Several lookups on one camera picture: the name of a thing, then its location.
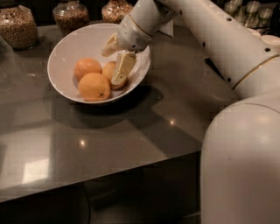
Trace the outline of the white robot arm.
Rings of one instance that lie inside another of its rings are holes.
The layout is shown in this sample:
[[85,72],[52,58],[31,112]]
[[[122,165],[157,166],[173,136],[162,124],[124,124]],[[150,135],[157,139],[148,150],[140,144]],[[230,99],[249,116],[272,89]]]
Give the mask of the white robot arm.
[[211,0],[138,0],[102,49],[142,51],[179,16],[238,102],[209,125],[200,159],[201,224],[280,224],[280,58]]

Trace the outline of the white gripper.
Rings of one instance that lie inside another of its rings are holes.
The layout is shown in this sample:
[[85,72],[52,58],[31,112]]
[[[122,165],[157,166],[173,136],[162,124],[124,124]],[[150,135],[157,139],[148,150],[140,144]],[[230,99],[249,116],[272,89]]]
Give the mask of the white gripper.
[[[101,55],[108,57],[122,50],[141,52],[150,42],[151,36],[137,25],[131,15],[127,15],[119,24],[117,34],[113,33],[102,48]],[[113,85],[122,84],[136,63],[137,56],[134,52],[119,53],[116,57],[116,67],[111,83]]]

